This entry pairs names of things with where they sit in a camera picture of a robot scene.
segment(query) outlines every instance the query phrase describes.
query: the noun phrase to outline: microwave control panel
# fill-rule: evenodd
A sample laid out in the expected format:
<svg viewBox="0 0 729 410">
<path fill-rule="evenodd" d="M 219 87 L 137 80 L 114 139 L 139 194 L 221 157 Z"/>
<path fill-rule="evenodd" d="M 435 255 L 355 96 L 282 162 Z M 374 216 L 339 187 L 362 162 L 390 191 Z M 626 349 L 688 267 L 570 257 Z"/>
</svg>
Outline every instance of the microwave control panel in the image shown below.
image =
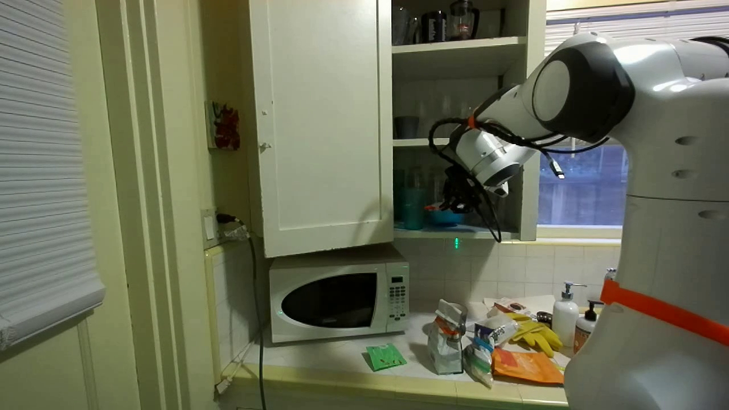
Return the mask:
<svg viewBox="0 0 729 410">
<path fill-rule="evenodd" d="M 392 273 L 390 276 L 390 314 L 387 328 L 390 330 L 406 330 L 410 314 L 410 298 L 408 298 L 408 273 Z"/>
</svg>

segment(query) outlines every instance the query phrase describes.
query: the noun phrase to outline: white cabinet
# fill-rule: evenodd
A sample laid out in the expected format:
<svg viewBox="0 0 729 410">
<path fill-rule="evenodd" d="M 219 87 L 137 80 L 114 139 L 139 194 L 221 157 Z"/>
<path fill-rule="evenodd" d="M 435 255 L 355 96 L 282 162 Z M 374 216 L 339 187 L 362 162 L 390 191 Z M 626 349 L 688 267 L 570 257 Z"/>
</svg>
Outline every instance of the white cabinet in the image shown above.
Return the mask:
<svg viewBox="0 0 729 410">
<path fill-rule="evenodd" d="M 399 7 L 408 18 L 442 9 L 451 18 L 453 0 L 392 0 L 394 16 Z M 440 43 L 401 43 L 392 48 L 394 118 L 406 118 L 406 128 L 394 130 L 394 210 L 401 210 L 403 180 L 419 173 L 426 187 L 426 198 L 437 200 L 444 169 L 433 150 L 428 150 L 428 128 L 440 118 L 465 118 L 497 89 L 519 84 L 540 62 L 544 50 L 544 2 L 533 0 L 469 0 L 478 9 L 478 30 L 474 39 L 440 41 Z M 533 239 L 538 212 L 538 159 L 531 159 L 510 185 L 510 196 L 499 200 L 497 219 L 503 237 Z M 424 230 L 396 230 L 399 237 L 451 237 L 451 230 L 437 230 L 424 223 Z M 465 226 L 456 228 L 458 237 L 490 239 L 483 221 L 472 214 Z"/>
<path fill-rule="evenodd" d="M 251 219 L 267 257 L 392 241 L 387 0 L 251 0 Z"/>
</svg>

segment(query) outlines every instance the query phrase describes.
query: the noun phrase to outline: white microwave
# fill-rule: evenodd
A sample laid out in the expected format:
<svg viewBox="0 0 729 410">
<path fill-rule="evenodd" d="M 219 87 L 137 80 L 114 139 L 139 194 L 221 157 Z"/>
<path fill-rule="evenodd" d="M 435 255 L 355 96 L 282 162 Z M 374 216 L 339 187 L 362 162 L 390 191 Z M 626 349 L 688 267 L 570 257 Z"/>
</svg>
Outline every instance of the white microwave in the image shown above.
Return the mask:
<svg viewBox="0 0 729 410">
<path fill-rule="evenodd" d="M 410 264 L 392 246 L 294 255 L 271 262 L 271 342 L 403 333 Z"/>
</svg>

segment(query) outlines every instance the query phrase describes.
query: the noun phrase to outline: microwave window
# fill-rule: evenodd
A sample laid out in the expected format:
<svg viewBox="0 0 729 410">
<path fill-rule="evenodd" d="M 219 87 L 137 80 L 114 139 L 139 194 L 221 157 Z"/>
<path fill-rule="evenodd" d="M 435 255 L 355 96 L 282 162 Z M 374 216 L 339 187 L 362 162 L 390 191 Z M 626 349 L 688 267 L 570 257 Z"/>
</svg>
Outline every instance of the microwave window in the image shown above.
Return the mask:
<svg viewBox="0 0 729 410">
<path fill-rule="evenodd" d="M 282 301 L 282 312 L 308 326 L 367 328 L 376 308 L 376 273 L 308 282 Z"/>
</svg>

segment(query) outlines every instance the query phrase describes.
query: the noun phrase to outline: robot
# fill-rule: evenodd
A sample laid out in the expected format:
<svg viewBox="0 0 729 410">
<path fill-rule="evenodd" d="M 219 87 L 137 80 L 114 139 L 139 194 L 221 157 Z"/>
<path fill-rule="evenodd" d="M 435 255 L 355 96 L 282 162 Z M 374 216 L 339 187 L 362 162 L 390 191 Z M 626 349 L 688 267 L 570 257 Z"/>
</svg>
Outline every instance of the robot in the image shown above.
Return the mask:
<svg viewBox="0 0 729 410">
<path fill-rule="evenodd" d="M 444 203 L 508 194 L 533 153 L 560 175 L 547 150 L 560 134 L 613 137 L 631 164 L 622 257 L 565 369 L 570 408 L 729 408 L 729 41 L 567 39 L 437 148 L 456 166 Z"/>
</svg>

